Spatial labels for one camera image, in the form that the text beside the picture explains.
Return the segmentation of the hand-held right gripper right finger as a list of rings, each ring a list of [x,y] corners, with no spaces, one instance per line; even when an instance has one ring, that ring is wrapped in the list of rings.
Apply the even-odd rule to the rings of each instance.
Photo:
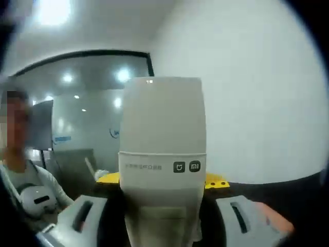
[[[231,186],[221,175],[206,173],[200,208],[198,246],[277,246],[277,229],[256,202],[239,195],[229,197]]]

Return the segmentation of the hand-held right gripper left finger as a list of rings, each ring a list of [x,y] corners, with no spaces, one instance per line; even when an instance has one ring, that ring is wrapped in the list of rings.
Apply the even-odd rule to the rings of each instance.
[[[91,195],[79,196],[36,237],[41,246],[128,246],[124,210],[119,173],[108,173]]]

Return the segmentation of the person's right hand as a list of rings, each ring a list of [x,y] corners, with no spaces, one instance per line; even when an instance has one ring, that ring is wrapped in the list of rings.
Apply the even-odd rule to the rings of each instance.
[[[292,233],[294,231],[294,226],[286,218],[284,218],[277,211],[269,207],[268,205],[262,202],[254,202],[256,207],[266,218],[266,221],[269,222],[276,230],[284,233]]]

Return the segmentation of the person's left hand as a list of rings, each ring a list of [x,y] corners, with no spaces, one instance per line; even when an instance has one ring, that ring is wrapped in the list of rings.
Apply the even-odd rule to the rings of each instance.
[[[101,177],[103,177],[107,174],[109,174],[109,171],[98,169],[94,174],[95,181],[98,181]]]

